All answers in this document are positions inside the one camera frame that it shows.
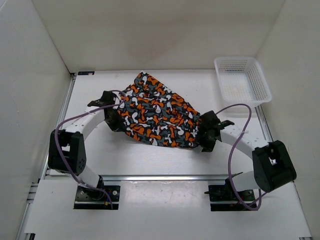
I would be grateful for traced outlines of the orange camouflage shorts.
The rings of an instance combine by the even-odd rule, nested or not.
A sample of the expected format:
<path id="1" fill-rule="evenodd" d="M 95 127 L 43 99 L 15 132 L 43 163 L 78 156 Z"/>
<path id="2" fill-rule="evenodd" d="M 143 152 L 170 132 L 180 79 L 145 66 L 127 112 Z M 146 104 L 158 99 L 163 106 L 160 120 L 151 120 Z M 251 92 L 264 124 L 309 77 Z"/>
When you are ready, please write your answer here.
<path id="1" fill-rule="evenodd" d="M 124 93 L 124 103 L 116 108 L 120 120 L 115 132 L 159 147 L 199 146 L 201 114 L 182 96 L 144 71 Z"/>

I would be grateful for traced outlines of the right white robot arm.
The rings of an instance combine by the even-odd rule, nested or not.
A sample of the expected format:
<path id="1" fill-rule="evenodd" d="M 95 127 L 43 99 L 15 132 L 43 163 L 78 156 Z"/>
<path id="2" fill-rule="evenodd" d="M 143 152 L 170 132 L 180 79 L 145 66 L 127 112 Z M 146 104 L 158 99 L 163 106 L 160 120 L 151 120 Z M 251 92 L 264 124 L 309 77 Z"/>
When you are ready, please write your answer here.
<path id="1" fill-rule="evenodd" d="M 260 189 L 270 193 L 297 179 L 297 172 L 283 142 L 268 142 L 254 137 L 230 120 L 220 121 L 212 110 L 200 117 L 197 141 L 203 152 L 212 152 L 216 141 L 220 141 L 252 160 L 253 170 L 232 174 L 225 180 L 224 193 L 230 200 L 238 199 L 246 190 Z"/>

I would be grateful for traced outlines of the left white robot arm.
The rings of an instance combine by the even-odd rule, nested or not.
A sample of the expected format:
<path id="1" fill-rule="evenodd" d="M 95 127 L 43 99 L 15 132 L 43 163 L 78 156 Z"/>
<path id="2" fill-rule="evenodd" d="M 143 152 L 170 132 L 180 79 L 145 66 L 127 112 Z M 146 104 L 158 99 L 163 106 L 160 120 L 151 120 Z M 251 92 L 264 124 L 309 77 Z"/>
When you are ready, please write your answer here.
<path id="1" fill-rule="evenodd" d="M 87 166 L 85 140 L 99 124 L 111 119 L 114 108 L 124 102 L 123 91 L 104 91 L 99 99 L 88 103 L 83 113 L 65 119 L 50 134 L 48 167 L 71 176 L 93 200 L 103 198 L 105 188 L 102 177 Z"/>

